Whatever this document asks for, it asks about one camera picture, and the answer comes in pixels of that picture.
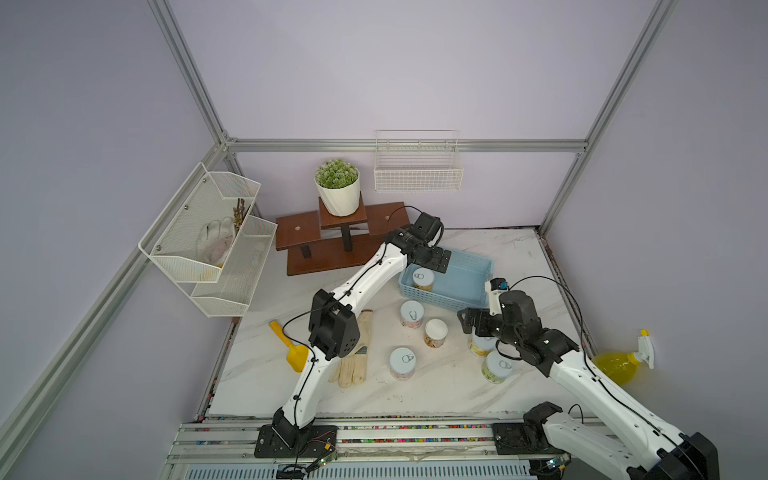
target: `tin can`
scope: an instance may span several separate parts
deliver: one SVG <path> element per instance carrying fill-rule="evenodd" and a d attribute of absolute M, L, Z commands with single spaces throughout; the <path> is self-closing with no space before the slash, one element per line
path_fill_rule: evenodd
<path fill-rule="evenodd" d="M 417 329 L 424 320 L 424 307 L 415 300 L 408 300 L 400 306 L 400 323 L 410 329 Z"/>
<path fill-rule="evenodd" d="M 389 372 L 398 380 L 407 380 L 416 371 L 416 355 L 413 350 L 401 346 L 389 355 Z"/>
<path fill-rule="evenodd" d="M 440 319 L 431 319 L 424 328 L 424 343 L 433 349 L 440 348 L 448 336 L 448 326 Z"/>
<path fill-rule="evenodd" d="M 488 355 L 496 346 L 496 338 L 492 336 L 477 336 L 474 333 L 469 337 L 469 351 L 477 356 Z"/>
<path fill-rule="evenodd" d="M 482 375 L 491 383 L 504 382 L 514 371 L 512 361 L 495 350 L 490 352 L 482 363 Z"/>
<path fill-rule="evenodd" d="M 413 272 L 413 286 L 427 292 L 432 291 L 432 284 L 435 282 L 435 272 L 429 268 L 417 268 Z"/>

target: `beige glove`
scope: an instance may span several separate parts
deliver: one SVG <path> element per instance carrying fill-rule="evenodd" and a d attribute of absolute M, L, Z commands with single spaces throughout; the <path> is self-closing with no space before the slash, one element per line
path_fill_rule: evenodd
<path fill-rule="evenodd" d="M 368 370 L 368 345 L 371 342 L 371 321 L 373 310 L 363 310 L 357 317 L 357 326 L 360 329 L 360 340 L 355 345 L 354 352 L 345 356 L 336 367 L 336 371 L 328 379 L 329 382 L 339 381 L 343 389 L 352 385 L 359 385 L 366 381 Z"/>
<path fill-rule="evenodd" d="M 232 217 L 222 221 L 214 220 L 200 230 L 197 236 L 197 259 L 209 265 L 221 267 L 227 259 L 235 240 L 235 226 Z"/>

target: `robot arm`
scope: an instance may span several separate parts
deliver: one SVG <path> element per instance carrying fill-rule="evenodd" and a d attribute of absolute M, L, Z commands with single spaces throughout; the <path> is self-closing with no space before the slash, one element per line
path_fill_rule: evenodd
<path fill-rule="evenodd" d="M 439 218 L 421 213 L 414 224 L 394 229 L 366 265 L 343 285 L 315 293 L 310 310 L 310 355 L 288 402 L 272 418 L 274 433 L 291 450 L 305 445 L 322 387 L 333 365 L 355 348 L 356 317 L 393 276 L 410 263 L 445 273 L 451 252 L 429 245 L 443 228 Z"/>
<path fill-rule="evenodd" d="M 451 253 L 429 246 L 440 229 L 439 218 L 422 213 L 414 224 L 388 233 L 376 255 L 343 285 L 315 294 L 311 356 L 272 421 L 273 433 L 291 452 L 307 445 L 321 388 L 333 364 L 354 350 L 360 336 L 356 316 L 368 300 L 410 263 L 446 271 Z M 623 442 L 574 422 L 560 407 L 545 402 L 527 412 L 524 423 L 513 424 L 518 431 L 496 435 L 497 443 L 512 448 L 508 453 L 562 449 L 615 480 L 719 479 L 717 450 L 703 435 L 688 437 L 660 419 L 603 375 L 565 334 L 543 328 L 533 300 L 524 292 L 507 291 L 503 279 L 493 279 L 486 289 L 488 309 L 458 313 L 464 332 L 515 345 L 525 362 L 576 395 Z"/>
<path fill-rule="evenodd" d="M 491 280 L 486 289 L 488 309 L 458 313 L 464 332 L 474 330 L 478 336 L 494 336 L 515 345 L 525 362 L 573 393 L 623 442 L 574 422 L 562 409 L 545 402 L 524 417 L 521 428 L 527 441 L 515 445 L 520 453 L 550 445 L 616 480 L 719 478 L 717 450 L 703 435 L 688 437 L 653 414 L 604 375 L 563 332 L 543 328 L 525 292 L 507 291 L 504 279 Z"/>

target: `cactus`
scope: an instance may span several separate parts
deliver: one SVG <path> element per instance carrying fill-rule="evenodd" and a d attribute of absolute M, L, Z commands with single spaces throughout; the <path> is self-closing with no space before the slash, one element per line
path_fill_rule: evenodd
<path fill-rule="evenodd" d="M 324 162 L 317 169 L 315 182 L 323 188 L 344 188 L 354 184 L 358 172 L 342 158 L 333 158 Z"/>

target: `white wire basket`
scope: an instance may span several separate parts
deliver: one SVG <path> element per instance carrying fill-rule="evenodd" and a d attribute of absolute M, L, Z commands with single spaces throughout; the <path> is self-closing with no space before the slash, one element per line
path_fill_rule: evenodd
<path fill-rule="evenodd" d="M 458 131 L 376 131 L 377 192 L 458 192 L 464 168 Z"/>
<path fill-rule="evenodd" d="M 200 256 L 197 238 L 202 229 L 214 221 L 232 218 L 237 201 L 245 201 L 246 212 L 250 211 L 261 186 L 258 182 L 230 172 L 209 172 L 202 164 L 197 168 L 204 171 L 184 206 L 160 235 L 150 250 L 142 251 L 174 282 L 211 282 L 219 280 L 223 266 L 213 265 Z M 142 248 L 144 239 L 139 243 Z"/>
<path fill-rule="evenodd" d="M 207 316 L 243 316 L 248 311 L 277 224 L 249 215 L 243 222 L 219 281 L 198 283 L 190 298 Z"/>
<path fill-rule="evenodd" d="M 230 172 L 209 172 L 202 164 L 191 175 L 200 180 L 184 205 L 156 239 L 150 238 L 153 225 L 139 249 L 206 316 L 242 316 L 253 299 L 277 225 L 250 214 L 261 186 L 258 182 Z M 221 263 L 212 264 L 210 258 L 201 257 L 198 237 L 211 222 L 231 219 L 238 200 L 244 202 L 243 224 L 228 237 L 231 247 L 218 260 Z M 182 287 L 184 283 L 194 285 Z"/>

